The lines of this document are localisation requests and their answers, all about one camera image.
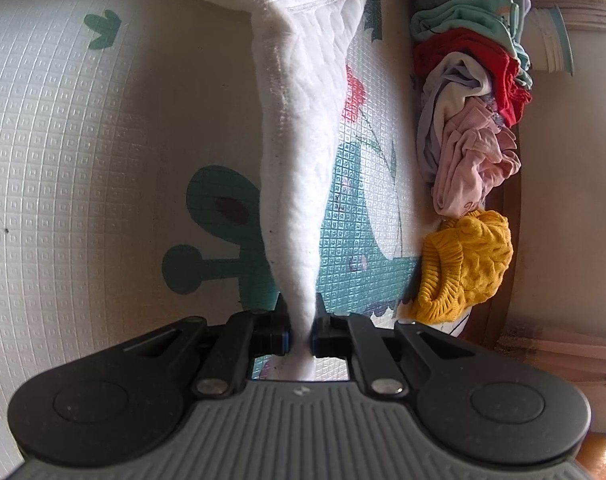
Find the cream lilac garment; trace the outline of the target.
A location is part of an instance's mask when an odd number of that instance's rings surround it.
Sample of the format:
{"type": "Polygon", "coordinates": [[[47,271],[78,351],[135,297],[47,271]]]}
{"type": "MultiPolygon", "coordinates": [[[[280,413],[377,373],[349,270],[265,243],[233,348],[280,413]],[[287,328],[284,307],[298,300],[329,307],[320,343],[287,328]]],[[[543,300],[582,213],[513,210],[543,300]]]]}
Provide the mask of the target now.
{"type": "Polygon", "coordinates": [[[468,98],[492,92],[485,68],[461,52],[451,52],[431,70],[421,96],[417,159],[421,177],[432,184],[437,175],[446,122],[462,111],[468,98]]]}

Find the pink garment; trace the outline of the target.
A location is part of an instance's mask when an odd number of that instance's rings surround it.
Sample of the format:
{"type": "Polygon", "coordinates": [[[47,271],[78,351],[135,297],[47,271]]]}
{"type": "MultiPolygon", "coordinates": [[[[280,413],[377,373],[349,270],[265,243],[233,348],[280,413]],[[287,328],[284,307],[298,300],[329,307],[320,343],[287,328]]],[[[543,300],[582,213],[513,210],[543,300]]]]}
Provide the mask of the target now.
{"type": "Polygon", "coordinates": [[[479,98],[467,99],[446,122],[433,206],[442,217],[460,218],[477,210],[487,194],[521,168],[516,136],[497,124],[494,112],[479,98]]]}

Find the teal green garment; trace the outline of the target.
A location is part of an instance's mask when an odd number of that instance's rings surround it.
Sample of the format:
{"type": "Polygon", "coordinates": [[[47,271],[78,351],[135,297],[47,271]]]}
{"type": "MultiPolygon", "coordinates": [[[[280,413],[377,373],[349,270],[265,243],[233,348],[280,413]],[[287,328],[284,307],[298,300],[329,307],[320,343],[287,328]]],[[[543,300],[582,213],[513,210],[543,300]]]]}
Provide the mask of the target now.
{"type": "Polygon", "coordinates": [[[523,15],[514,0],[448,0],[428,10],[415,12],[410,20],[414,40],[425,42],[436,34],[465,28],[493,40],[520,65],[516,82],[531,90],[530,57],[521,46],[523,15]]]}

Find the red garment in pile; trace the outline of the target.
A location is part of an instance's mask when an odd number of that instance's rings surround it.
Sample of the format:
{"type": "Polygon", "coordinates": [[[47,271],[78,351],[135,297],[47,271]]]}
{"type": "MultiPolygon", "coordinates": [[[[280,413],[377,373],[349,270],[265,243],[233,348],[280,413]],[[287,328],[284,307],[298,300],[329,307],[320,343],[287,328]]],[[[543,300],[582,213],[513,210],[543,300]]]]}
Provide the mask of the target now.
{"type": "Polygon", "coordinates": [[[462,65],[493,96],[495,110],[508,127],[521,122],[532,95],[519,81],[521,63],[505,47],[467,28],[454,28],[413,47],[414,69],[424,82],[432,82],[447,66],[462,65]]]}

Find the cartoon foam play mat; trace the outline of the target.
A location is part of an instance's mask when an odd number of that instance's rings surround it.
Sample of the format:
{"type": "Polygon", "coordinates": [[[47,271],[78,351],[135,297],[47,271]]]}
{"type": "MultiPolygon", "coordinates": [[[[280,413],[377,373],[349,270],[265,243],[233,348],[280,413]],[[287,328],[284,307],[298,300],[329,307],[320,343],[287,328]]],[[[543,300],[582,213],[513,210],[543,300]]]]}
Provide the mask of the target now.
{"type": "MultiPolygon", "coordinates": [[[[326,306],[388,325],[437,218],[409,1],[367,0],[320,234],[326,306]]],[[[251,20],[199,0],[0,0],[0,478],[43,370],[188,315],[275,304],[251,20]]]]}

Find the white plastic bucket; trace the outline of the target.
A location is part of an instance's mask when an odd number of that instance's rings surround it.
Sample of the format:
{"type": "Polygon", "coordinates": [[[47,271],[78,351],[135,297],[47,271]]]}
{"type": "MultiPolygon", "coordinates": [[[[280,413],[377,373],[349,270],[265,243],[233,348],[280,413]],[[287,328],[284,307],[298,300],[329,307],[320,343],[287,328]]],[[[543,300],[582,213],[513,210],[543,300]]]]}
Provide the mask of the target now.
{"type": "Polygon", "coordinates": [[[530,58],[531,70],[574,75],[570,37],[560,10],[533,8],[528,12],[521,46],[530,58]]]}

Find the white quilted baby garment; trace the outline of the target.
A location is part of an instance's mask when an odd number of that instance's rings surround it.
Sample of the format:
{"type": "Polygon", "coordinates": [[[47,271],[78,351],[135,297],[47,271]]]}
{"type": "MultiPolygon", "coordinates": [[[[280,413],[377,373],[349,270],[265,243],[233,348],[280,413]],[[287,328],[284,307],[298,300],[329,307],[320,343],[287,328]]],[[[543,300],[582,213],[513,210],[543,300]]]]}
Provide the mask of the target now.
{"type": "Polygon", "coordinates": [[[293,333],[273,377],[310,380],[320,229],[346,97],[346,53],[366,0],[204,1],[251,18],[262,105],[261,231],[293,333]]]}

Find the yellow knit sweater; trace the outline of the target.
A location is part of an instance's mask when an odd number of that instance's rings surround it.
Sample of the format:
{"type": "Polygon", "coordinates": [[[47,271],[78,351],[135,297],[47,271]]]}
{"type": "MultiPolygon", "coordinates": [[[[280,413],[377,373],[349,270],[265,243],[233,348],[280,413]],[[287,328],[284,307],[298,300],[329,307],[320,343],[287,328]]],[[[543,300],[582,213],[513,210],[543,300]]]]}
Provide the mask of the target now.
{"type": "Polygon", "coordinates": [[[425,237],[417,296],[404,315],[427,325],[458,320],[496,294],[512,257],[509,220],[499,212],[443,221],[425,237]]]}

